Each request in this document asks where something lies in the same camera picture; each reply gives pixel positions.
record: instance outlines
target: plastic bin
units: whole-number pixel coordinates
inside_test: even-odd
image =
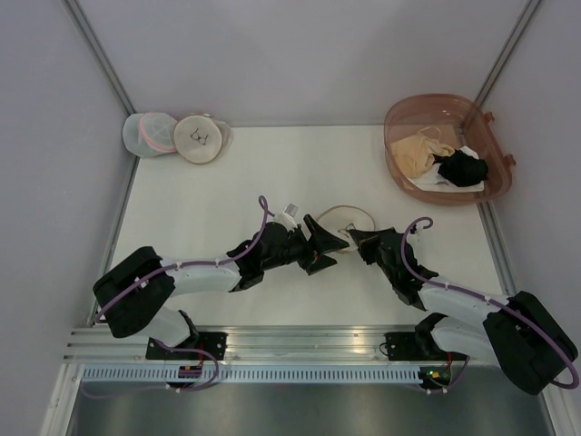
[[[453,94],[415,95],[394,104],[385,117],[385,156],[389,172],[399,188],[423,202],[443,205],[481,203],[497,198],[510,188],[515,165],[511,154],[503,155],[488,123],[494,118],[470,100]],[[391,152],[391,145],[413,135],[420,128],[440,127],[441,142],[454,148],[467,145],[488,165],[484,191],[478,193],[436,193],[423,191],[412,184],[400,171]],[[436,137],[425,131],[426,136]]]

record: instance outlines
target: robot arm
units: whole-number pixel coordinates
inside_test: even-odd
[[[152,247],[133,252],[94,285],[113,336],[147,335],[175,348],[196,343],[199,333],[188,315],[163,307],[169,298],[193,292],[243,291],[260,283],[264,272],[289,263],[297,263],[308,275],[336,264],[326,254],[349,245],[308,214],[304,216],[310,231],[307,239],[294,221],[296,212],[290,204],[264,225],[256,243],[244,241],[217,259],[181,262],[158,255]],[[136,282],[139,285],[127,292]]]
[[[492,298],[533,322],[573,361],[578,353],[541,302],[528,292],[514,297],[458,292],[448,281],[420,265],[404,234],[395,229],[379,232],[350,231],[359,255],[367,264],[376,263],[388,277],[393,290],[407,305],[432,314],[416,327],[418,347],[430,352],[460,352],[499,366],[521,390],[539,394],[565,369],[563,359],[536,332],[503,311]],[[412,274],[409,267],[424,280]]]

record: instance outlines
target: perforated metal strip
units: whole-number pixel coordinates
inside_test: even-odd
[[[190,382],[192,379],[179,374],[179,365],[85,365],[84,382]],[[204,364],[199,382],[213,375],[213,365]],[[234,383],[421,383],[418,366],[386,365],[340,366],[340,365],[292,365],[222,366],[219,382]]]

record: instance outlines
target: white wall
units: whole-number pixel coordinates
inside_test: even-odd
[[[380,124],[475,97],[526,0],[80,0],[138,112]]]
[[[4,2],[0,41],[0,433],[29,436],[88,313],[129,156],[58,0]]]
[[[514,185],[495,206],[519,284],[581,349],[579,20],[578,0],[545,2],[487,109],[500,144],[517,160]],[[573,396],[581,410],[581,390]]]

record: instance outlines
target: black mounting plate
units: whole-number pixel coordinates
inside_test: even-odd
[[[200,338],[197,341],[186,340],[180,344],[180,348],[201,349],[214,356],[216,360],[223,361],[228,334],[224,332],[199,332],[199,334]],[[168,352],[150,338],[147,342],[145,359],[148,361],[198,361],[200,356],[197,352]]]
[[[447,352],[425,353],[419,348],[414,332],[391,332],[385,334],[386,353],[391,362],[447,362]],[[452,352],[452,361],[464,361],[466,356]]]

